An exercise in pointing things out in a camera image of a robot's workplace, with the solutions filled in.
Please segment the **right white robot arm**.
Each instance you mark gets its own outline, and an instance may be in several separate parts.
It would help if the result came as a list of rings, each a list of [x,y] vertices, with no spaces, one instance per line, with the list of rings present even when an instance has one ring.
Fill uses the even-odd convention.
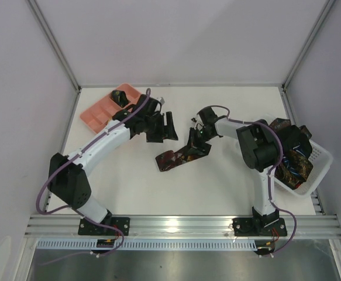
[[[215,137],[238,140],[244,163],[258,173],[254,184],[252,216],[238,217],[232,223],[237,237],[270,236],[280,222],[280,211],[275,205],[272,185],[275,168],[283,158],[283,146],[277,134],[260,119],[254,122],[239,121],[229,115],[218,116],[212,106],[197,113],[195,126],[190,128],[186,148],[187,156],[207,155],[208,141]]]

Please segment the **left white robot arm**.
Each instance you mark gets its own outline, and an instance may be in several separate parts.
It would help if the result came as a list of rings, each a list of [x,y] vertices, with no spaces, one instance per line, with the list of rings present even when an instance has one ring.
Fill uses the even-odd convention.
[[[119,109],[89,143],[69,155],[56,153],[50,160],[48,190],[89,223],[112,229],[112,213],[92,195],[89,174],[100,161],[137,135],[148,143],[178,139],[173,114],[163,102],[142,94],[137,103]]]

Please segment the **dark red patterned tie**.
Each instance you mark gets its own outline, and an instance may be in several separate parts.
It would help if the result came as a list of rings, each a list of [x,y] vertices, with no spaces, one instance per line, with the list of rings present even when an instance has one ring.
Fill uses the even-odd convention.
[[[155,157],[155,161],[159,171],[167,172],[178,166],[208,156],[211,147],[208,143],[203,143],[199,147],[186,145],[178,151],[168,150],[159,154]]]

